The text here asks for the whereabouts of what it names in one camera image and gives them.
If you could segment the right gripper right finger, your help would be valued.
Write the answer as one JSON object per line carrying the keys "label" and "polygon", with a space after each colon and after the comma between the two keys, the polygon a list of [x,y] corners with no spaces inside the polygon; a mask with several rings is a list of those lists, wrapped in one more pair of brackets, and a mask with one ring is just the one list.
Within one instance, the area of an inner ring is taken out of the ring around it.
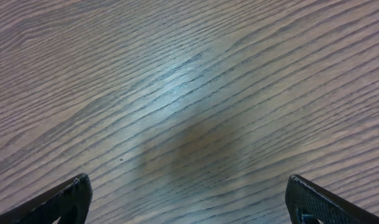
{"label": "right gripper right finger", "polygon": [[379,224],[379,217],[300,175],[288,178],[285,203],[294,224]]}

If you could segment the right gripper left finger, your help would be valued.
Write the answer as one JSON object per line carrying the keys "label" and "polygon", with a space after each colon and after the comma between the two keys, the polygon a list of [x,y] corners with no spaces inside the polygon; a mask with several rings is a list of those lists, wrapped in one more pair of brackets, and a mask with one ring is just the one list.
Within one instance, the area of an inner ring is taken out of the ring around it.
{"label": "right gripper left finger", "polygon": [[92,200],[89,176],[78,174],[0,214],[0,224],[84,224]]}

